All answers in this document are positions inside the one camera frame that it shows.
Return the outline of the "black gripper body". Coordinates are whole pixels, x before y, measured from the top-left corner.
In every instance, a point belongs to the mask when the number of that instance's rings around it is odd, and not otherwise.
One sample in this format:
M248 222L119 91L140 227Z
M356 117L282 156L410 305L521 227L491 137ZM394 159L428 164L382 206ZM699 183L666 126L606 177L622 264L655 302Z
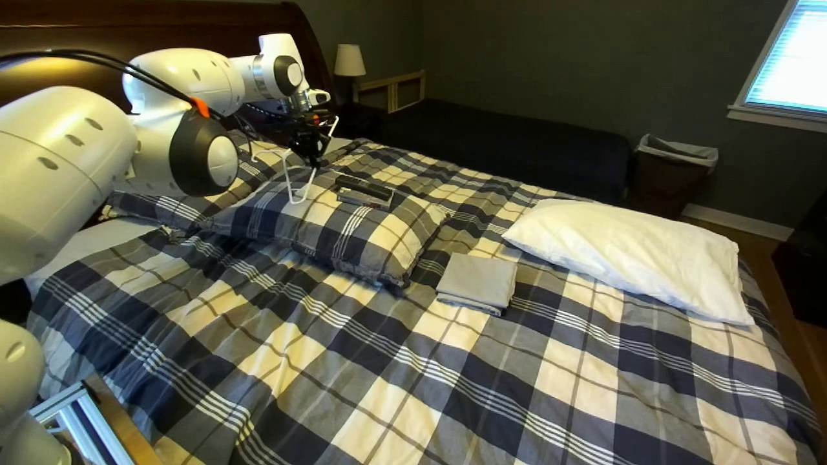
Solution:
M288 147L307 166L318 166L335 126L338 115L332 99L323 89L300 91L291 99L264 104L264 135L282 147Z

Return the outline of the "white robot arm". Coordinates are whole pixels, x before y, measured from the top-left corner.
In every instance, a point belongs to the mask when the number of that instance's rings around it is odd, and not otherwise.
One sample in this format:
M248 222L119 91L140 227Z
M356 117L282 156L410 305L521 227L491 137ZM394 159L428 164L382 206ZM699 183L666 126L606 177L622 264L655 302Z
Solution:
M264 33L248 58L154 50L121 73L127 100L51 86L0 106L0 281L49 264L109 195L212 197L237 177L225 122L248 104L287 117L285 147L316 160L331 94L305 77L291 36Z

